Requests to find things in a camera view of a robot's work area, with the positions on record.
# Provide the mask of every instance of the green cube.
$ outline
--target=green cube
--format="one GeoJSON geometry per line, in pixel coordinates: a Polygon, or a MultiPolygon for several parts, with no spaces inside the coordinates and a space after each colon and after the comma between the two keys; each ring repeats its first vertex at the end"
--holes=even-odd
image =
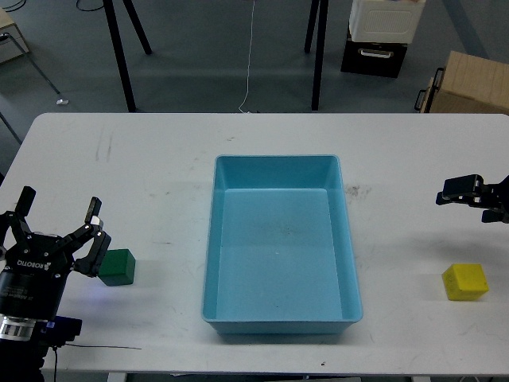
{"type": "Polygon", "coordinates": [[[132,284],[135,264],[136,260],[128,249],[107,251],[99,269],[99,278],[109,287],[132,284]]]}

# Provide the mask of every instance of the tray bottom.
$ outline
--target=tray bottom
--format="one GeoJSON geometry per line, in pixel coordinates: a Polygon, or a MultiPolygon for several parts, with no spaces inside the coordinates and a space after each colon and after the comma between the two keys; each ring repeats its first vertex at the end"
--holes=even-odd
{"type": "Polygon", "coordinates": [[[340,320],[337,255],[327,190],[226,190],[216,319],[340,320]]]}

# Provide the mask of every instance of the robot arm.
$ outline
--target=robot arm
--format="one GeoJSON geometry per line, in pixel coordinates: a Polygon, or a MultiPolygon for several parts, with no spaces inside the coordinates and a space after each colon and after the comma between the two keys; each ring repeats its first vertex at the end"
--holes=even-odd
{"type": "Polygon", "coordinates": [[[447,179],[437,195],[437,204],[449,203],[485,209],[483,223],[509,223],[509,177],[496,185],[485,185],[484,179],[476,174],[447,179]]]}
{"type": "Polygon", "coordinates": [[[93,197],[84,225],[64,237],[32,232],[26,216],[35,198],[26,186],[14,211],[0,215],[0,369],[2,382],[44,380],[40,367],[49,347],[59,347],[80,333],[81,320],[56,316],[71,271],[95,277],[111,238],[98,218],[101,201],[93,197]],[[11,229],[16,244],[4,248],[11,229]],[[73,254],[93,240],[88,254],[73,254]]]}

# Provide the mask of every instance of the drawer handle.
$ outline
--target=drawer handle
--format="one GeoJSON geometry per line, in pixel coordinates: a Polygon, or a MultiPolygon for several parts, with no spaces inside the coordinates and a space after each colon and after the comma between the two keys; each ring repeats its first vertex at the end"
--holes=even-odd
{"type": "Polygon", "coordinates": [[[393,52],[384,52],[381,50],[371,50],[371,49],[359,49],[359,53],[361,56],[376,58],[391,58],[394,55],[393,52]]]}

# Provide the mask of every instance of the yellow cube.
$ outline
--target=yellow cube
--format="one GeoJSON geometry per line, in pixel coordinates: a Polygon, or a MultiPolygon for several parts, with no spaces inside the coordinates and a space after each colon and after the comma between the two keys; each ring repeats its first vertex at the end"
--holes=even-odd
{"type": "Polygon", "coordinates": [[[480,264],[453,264],[442,274],[442,279],[449,300],[477,300],[489,291],[480,264]]]}

